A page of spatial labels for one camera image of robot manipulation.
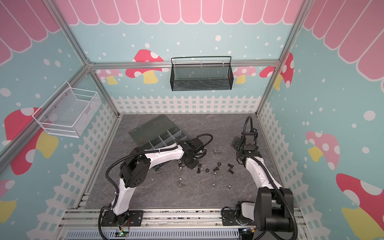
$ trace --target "white picket fence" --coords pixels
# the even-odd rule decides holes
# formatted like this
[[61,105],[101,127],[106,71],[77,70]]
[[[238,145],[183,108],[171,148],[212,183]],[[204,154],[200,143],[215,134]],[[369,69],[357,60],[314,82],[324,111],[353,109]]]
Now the white picket fence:
[[275,114],[272,113],[270,103],[266,102],[260,113],[263,128],[266,131],[266,140],[271,147],[274,159],[282,181],[289,187],[295,197],[295,206],[301,209],[303,218],[307,224],[308,230],[313,239],[329,240],[330,230],[321,224],[321,212],[316,211],[313,203],[315,198],[308,194],[308,185],[303,183],[303,173],[297,170],[298,162],[293,161],[293,152],[288,150],[288,143],[284,141],[285,135],[281,134],[281,127],[278,126],[278,120],[275,120]]
[[115,120],[115,115],[106,104],[102,105],[99,113],[96,122],[92,122],[92,129],[87,129],[88,137],[83,137],[83,145],[78,145],[79,153],[73,154],[73,163],[67,164],[67,174],[60,175],[63,182],[60,186],[53,187],[56,193],[52,199],[46,200],[48,207],[45,213],[36,216],[39,220],[38,226],[27,232],[30,240],[52,239],[65,211],[73,208],[81,197],[80,193]]
[[112,101],[120,113],[250,113],[255,112],[260,104],[262,97],[258,96],[254,98],[246,98],[243,96],[239,98],[230,96],[223,98],[222,96],[215,98],[215,96],[208,98],[204,96],[200,98],[184,98],[181,96],[177,98],[165,97],[161,98],[145,98],[140,99],[134,97],[131,99],[127,97],[123,99],[119,97],[115,99],[112,97]]

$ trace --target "black mounting plate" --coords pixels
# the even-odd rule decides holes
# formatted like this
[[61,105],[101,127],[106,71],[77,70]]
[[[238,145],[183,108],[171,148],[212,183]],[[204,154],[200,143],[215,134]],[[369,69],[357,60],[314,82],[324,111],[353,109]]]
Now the black mounting plate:
[[254,226],[255,222],[250,220],[247,223],[241,223],[237,220],[235,210],[222,210],[221,216],[223,220],[223,226]]
[[[104,216],[101,219],[101,224],[100,225],[102,227],[117,227],[119,224],[122,224],[122,223],[119,223],[119,221],[116,221],[114,223],[113,220],[110,218],[109,211],[110,210],[106,210],[105,211]],[[128,213],[129,213],[129,217],[130,217],[129,226],[130,227],[139,227],[139,226],[141,226],[141,221],[142,221],[142,218],[143,218],[144,211],[132,211],[132,210],[129,210]]]

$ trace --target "white wire mesh basket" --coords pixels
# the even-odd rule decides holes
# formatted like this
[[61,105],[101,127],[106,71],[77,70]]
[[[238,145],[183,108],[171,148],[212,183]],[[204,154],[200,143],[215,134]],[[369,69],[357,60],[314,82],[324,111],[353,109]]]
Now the white wire mesh basket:
[[32,115],[44,131],[79,138],[99,109],[101,99],[98,92],[69,86],[40,113],[45,104]]

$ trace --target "work surface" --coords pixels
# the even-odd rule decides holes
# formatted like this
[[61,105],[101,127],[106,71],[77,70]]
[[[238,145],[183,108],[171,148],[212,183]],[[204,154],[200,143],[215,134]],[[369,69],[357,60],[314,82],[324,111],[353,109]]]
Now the work surface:
[[[213,141],[206,146],[207,154],[199,159],[204,170],[209,172],[197,173],[197,167],[190,170],[183,168],[178,171],[178,162],[173,160],[161,167],[156,174],[150,169],[145,181],[136,188],[129,208],[182,208],[182,207],[234,207],[240,200],[255,201],[257,189],[251,174],[236,162],[236,151],[230,146],[235,136],[241,136],[244,122],[249,114],[167,114],[166,116],[184,131],[188,138],[194,138],[202,133],[210,133]],[[105,170],[118,159],[128,155],[136,147],[129,131],[144,122],[158,116],[157,114],[124,115],[103,162],[100,173],[85,205],[86,209],[100,209],[108,205],[114,198],[115,188],[105,179]],[[264,136],[255,114],[252,114],[253,126],[258,129],[257,145],[265,165],[272,176],[280,183],[275,166],[269,154]],[[209,137],[202,137],[203,142]],[[217,176],[213,169],[217,163],[221,167]],[[228,172],[227,164],[234,165],[234,174]],[[110,177],[118,183],[120,165],[111,172]],[[183,187],[179,188],[179,178],[183,178]]]

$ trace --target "wall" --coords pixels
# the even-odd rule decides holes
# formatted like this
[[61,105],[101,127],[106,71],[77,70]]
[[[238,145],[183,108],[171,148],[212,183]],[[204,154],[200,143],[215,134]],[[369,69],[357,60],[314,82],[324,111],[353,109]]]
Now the wall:
[[229,55],[278,59],[302,0],[56,0],[93,62]]
[[[0,1],[0,150],[82,67],[42,0]],[[90,77],[77,86],[96,90]],[[80,138],[40,129],[0,175],[1,239],[51,239],[72,208],[115,119],[103,103]]]
[[291,51],[292,83],[260,113],[314,240],[384,239],[383,9],[316,0]]
[[233,68],[232,90],[213,91],[173,92],[167,68],[137,77],[128,77],[125,69],[96,73],[121,113],[243,113],[255,112],[260,104],[273,71],[269,67],[261,74],[265,68]]

